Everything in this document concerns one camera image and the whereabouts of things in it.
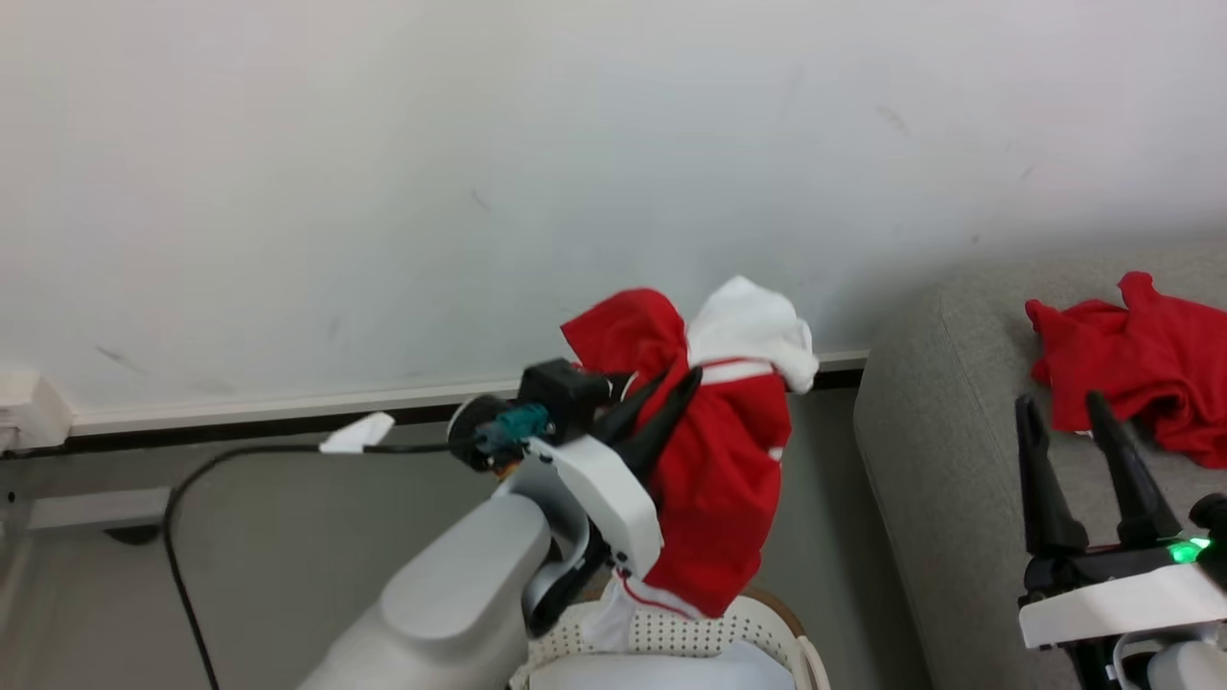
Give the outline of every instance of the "black cable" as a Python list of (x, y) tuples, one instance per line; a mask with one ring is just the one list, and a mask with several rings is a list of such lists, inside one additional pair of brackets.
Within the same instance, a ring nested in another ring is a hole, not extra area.
[[(362, 449), (362, 452), (385, 455), (409, 455), (421, 453), (442, 453), (466, 446), (469, 446), (469, 443), (367, 446)], [(166, 512), (162, 514), (162, 545), (166, 548), (166, 559), (171, 564), (171, 577), (174, 580), (174, 588), (179, 592), (179, 603), (183, 604), (183, 613), (188, 616), (188, 625), (191, 626), (191, 637), (196, 641), (196, 652), (200, 654), (200, 663), (205, 667), (205, 675), (209, 676), (209, 688), (212, 690), (220, 690), (220, 686), (217, 685), (217, 674), (213, 672), (213, 662), (209, 657), (209, 647), (205, 645), (205, 637), (200, 632), (200, 621), (196, 620), (196, 610), (191, 607), (191, 598), (188, 595), (188, 587), (183, 582), (183, 573), (179, 572), (179, 559), (174, 554), (174, 538), (171, 533), (171, 528), (174, 524), (175, 508), (178, 508), (179, 503), (183, 502), (183, 497), (188, 494), (188, 489), (191, 489), (191, 485), (195, 484), (196, 480), (212, 471), (217, 465), (243, 455), (271, 455), (286, 453), (315, 453), (321, 455), (333, 454), (321, 453), (319, 446), (310, 444), (247, 446), (244, 448), (226, 451), (225, 453), (218, 454), (213, 459), (196, 468), (196, 470), (189, 474), (187, 479), (180, 481), (179, 485), (171, 491), (171, 497), (166, 503)]]

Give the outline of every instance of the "gray floor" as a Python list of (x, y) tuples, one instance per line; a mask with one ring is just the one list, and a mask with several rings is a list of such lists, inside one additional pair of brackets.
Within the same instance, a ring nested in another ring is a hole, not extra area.
[[(855, 390), (798, 399), (757, 584), (801, 619), (836, 690), (929, 688), (852, 432)], [(440, 425), (393, 441), (437, 441)], [(40, 495), (167, 484), (195, 446), (20, 460)], [(180, 560), (225, 690), (294, 688), (389, 576), (493, 489), (436, 457), (264, 457), (202, 480)], [(40, 538), (0, 645), (0, 689), (207, 688), (164, 556)]]

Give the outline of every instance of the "red cloth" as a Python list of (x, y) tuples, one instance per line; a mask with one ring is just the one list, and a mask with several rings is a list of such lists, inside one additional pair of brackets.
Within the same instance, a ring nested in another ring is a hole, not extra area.
[(1119, 285), (1126, 308), (1027, 302), (1044, 341), (1031, 376), (1053, 389), (1053, 426), (1090, 428), (1086, 394), (1101, 390), (1118, 417), (1141, 415), (1168, 451), (1227, 468), (1227, 313), (1160, 295), (1150, 274)]
[[(585, 368), (638, 372), (631, 393), (667, 372), (640, 424), (691, 367), (686, 324), (654, 290), (620, 292), (562, 333)], [(785, 393), (775, 373), (702, 386), (652, 476), (665, 543), (643, 581), (706, 616), (723, 615), (758, 572), (779, 502), (779, 462), (768, 451), (791, 432)]]

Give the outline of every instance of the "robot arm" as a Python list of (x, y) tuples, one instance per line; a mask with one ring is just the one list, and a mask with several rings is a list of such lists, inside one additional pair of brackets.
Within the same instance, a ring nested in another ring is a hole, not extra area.
[(663, 540), (644, 483), (699, 376), (638, 431), (655, 384), (621, 400), (617, 381), (563, 360), (526, 370), (515, 404), (461, 408), (449, 440), (477, 443), (460, 459), (504, 481), (391, 578), (301, 690), (504, 688), (529, 638), (548, 632), (602, 565), (645, 573), (655, 564)]
[[(1096, 444), (1108, 460), (1119, 544), (1088, 548), (1048, 460), (1048, 435), (1029, 397), (1018, 399), (1018, 463), (1027, 551), (1027, 594), (1018, 625), (1031, 648), (1060, 647), (1086, 690), (1225, 690), (1227, 654), (1215, 645), (1227, 620), (1227, 498), (1193, 508), (1210, 539), (1180, 524), (1098, 393), (1087, 397)], [(1158, 653), (1126, 656), (1148, 641)]]

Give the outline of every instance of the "white cable clip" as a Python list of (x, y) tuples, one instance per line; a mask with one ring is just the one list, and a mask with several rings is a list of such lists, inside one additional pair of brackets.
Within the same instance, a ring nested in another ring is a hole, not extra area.
[(358, 421), (334, 431), (319, 444), (320, 453), (361, 453), (367, 446), (374, 446), (388, 436), (396, 424), (387, 413), (373, 413)]

